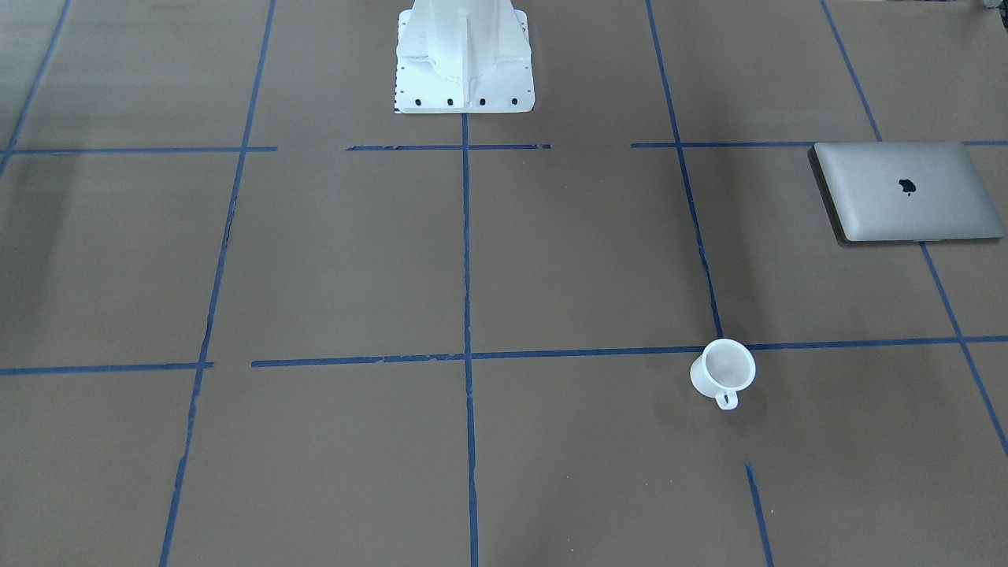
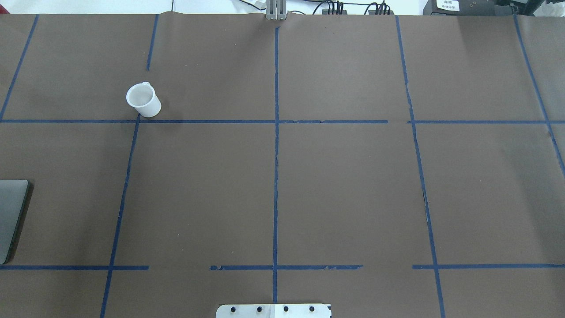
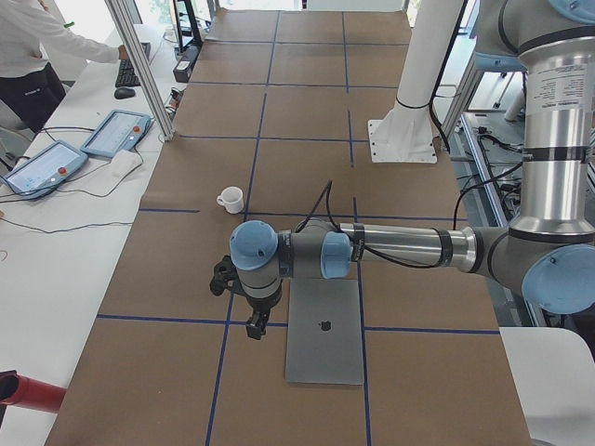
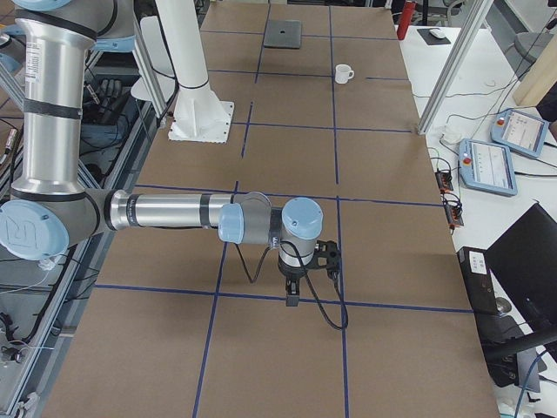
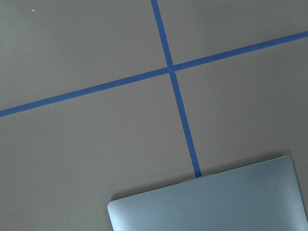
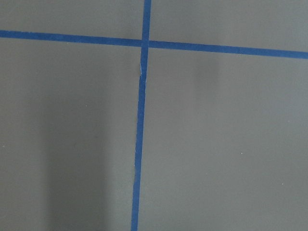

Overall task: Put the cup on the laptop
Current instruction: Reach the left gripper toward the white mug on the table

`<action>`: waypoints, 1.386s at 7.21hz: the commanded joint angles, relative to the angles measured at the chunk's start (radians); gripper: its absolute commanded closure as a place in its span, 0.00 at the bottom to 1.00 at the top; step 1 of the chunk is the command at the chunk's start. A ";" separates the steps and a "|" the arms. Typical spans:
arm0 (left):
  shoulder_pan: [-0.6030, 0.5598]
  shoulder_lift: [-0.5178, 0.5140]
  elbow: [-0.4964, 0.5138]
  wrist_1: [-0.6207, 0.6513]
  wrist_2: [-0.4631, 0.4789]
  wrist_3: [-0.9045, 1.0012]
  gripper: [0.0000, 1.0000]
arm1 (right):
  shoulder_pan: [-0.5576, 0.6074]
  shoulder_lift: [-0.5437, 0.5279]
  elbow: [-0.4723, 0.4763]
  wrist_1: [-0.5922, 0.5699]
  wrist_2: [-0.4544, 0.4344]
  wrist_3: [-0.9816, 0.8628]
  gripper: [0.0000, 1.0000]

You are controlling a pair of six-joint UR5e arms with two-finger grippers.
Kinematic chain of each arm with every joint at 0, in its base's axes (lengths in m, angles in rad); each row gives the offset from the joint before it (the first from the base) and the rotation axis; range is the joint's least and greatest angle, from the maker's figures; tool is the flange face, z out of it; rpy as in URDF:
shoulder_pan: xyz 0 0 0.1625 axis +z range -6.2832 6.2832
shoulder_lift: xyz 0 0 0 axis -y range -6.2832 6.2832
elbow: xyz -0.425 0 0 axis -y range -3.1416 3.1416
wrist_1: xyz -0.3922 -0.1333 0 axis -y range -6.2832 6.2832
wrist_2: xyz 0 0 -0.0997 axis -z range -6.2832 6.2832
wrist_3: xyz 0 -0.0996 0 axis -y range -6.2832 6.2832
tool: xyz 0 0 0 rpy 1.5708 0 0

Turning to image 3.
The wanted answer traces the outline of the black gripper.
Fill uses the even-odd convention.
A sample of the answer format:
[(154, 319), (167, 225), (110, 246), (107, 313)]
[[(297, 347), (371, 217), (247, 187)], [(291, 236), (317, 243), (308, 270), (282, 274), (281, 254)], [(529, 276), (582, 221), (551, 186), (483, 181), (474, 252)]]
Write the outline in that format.
[(262, 298), (249, 296), (246, 300), (253, 309), (252, 315), (245, 323), (246, 334), (249, 338), (258, 338), (266, 334), (266, 326), (271, 315), (271, 309), (281, 300), (282, 292), (276, 291), (272, 295)]

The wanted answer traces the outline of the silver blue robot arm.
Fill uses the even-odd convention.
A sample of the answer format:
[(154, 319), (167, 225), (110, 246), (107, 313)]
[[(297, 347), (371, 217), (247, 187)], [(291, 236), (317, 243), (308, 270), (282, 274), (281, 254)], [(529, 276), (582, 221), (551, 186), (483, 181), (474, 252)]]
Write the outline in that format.
[(266, 332), (286, 279), (338, 279), (366, 259), (410, 269), (452, 267), (490, 278), (557, 314), (594, 302), (594, 228), (584, 216), (594, 113), (594, 5), (483, 1), (477, 51), (527, 70), (522, 197), (504, 229), (426, 230), (308, 217), (276, 232), (247, 221), (215, 266), (211, 292), (242, 295), (250, 337)]

